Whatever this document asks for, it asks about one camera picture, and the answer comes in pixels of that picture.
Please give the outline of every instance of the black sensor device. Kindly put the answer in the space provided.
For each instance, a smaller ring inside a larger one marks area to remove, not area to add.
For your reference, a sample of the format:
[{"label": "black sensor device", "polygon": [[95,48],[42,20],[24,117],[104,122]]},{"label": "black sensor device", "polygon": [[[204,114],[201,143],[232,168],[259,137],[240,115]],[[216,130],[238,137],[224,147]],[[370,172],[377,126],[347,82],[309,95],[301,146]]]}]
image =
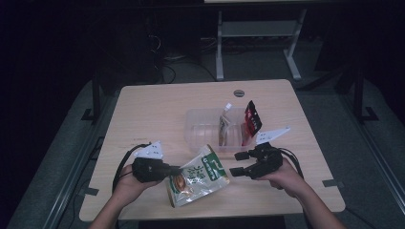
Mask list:
[{"label": "black sensor device", "polygon": [[245,168],[231,168],[229,171],[234,177],[247,176],[252,179],[262,177],[278,170],[280,166],[283,165],[282,155],[288,156],[288,158],[294,163],[298,174],[301,177],[304,177],[299,166],[298,159],[292,152],[286,149],[275,148],[268,142],[257,145],[253,150],[236,153],[236,160],[245,160],[255,157],[256,163]]},{"label": "black sensor device", "polygon": [[164,180],[168,176],[181,174],[180,166],[170,166],[161,159],[137,157],[132,163],[132,174],[140,182]]}]

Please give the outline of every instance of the snack bag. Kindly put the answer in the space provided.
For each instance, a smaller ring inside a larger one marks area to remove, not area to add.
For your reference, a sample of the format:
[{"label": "snack bag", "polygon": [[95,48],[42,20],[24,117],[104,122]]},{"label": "snack bag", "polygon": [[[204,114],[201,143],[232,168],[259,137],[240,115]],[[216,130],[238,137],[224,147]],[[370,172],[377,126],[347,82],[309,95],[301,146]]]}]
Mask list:
[{"label": "snack bag", "polygon": [[245,122],[241,125],[242,146],[249,145],[260,128],[262,128],[262,121],[257,114],[253,101],[250,100],[245,110]]},{"label": "snack bag", "polygon": [[223,165],[209,145],[201,147],[199,154],[181,168],[180,175],[166,180],[172,207],[183,206],[229,183]]}]

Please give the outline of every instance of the clear plastic box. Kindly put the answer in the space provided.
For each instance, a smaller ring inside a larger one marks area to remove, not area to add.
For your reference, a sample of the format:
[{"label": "clear plastic box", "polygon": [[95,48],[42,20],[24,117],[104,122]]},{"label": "clear plastic box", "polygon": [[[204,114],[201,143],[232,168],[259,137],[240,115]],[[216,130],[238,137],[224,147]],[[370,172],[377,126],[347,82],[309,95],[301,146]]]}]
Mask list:
[{"label": "clear plastic box", "polygon": [[227,113],[230,124],[227,128],[225,146],[219,143],[220,116],[224,108],[190,109],[185,115],[184,139],[193,152],[209,144],[215,152],[236,153],[248,150],[242,146],[242,124],[245,122],[245,108],[232,107]]}]

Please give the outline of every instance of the person's left hand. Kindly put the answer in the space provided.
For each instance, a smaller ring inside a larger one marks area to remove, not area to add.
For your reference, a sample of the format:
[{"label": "person's left hand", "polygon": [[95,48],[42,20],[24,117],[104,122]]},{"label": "person's left hand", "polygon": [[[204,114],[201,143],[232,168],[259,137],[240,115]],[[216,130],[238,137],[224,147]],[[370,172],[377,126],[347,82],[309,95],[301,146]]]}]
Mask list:
[{"label": "person's left hand", "polygon": [[127,165],[122,169],[122,177],[117,184],[116,190],[111,196],[114,202],[122,208],[137,199],[147,188],[160,183],[160,181],[141,183],[132,175],[131,171],[132,165]]}]

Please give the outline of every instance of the gray floor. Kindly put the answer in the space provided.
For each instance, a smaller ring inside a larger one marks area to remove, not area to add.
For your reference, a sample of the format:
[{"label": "gray floor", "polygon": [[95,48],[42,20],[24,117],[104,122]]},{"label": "gray floor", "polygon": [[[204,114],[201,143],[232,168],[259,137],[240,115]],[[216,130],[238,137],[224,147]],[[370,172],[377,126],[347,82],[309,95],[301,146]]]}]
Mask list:
[{"label": "gray floor", "polygon": [[[295,88],[304,86],[324,74],[313,71],[321,45],[320,42],[301,42],[297,46],[294,56],[303,76],[299,82],[292,80],[280,44],[262,52],[225,55],[225,81],[285,78]],[[190,64],[187,60],[171,64],[176,71],[173,83],[213,81],[215,54],[203,55],[202,66]],[[169,69],[163,73],[165,81],[173,77]],[[398,181],[405,184],[405,168],[401,165],[405,161],[405,128],[385,104],[379,90],[368,81],[365,82],[364,103],[373,107],[380,120],[359,125],[351,111],[352,93],[336,94],[333,90],[336,80],[334,78],[311,92],[297,92],[330,170],[341,184],[347,210],[336,215],[349,228],[372,228],[371,225],[374,228],[405,228],[404,213],[374,156],[375,150],[381,152]],[[87,158],[97,141],[102,142],[101,137],[105,136],[118,96],[119,92],[114,96],[102,96],[102,115],[92,125],[91,121],[80,120],[84,111],[92,107],[90,83],[83,88],[9,228],[88,226],[78,218],[83,200],[80,190],[89,183],[96,164],[95,159]],[[66,198],[71,190],[74,190],[72,198]],[[288,229],[306,228],[302,215],[289,215],[285,219]],[[120,228],[137,228],[133,221],[123,221],[120,225]]]}]

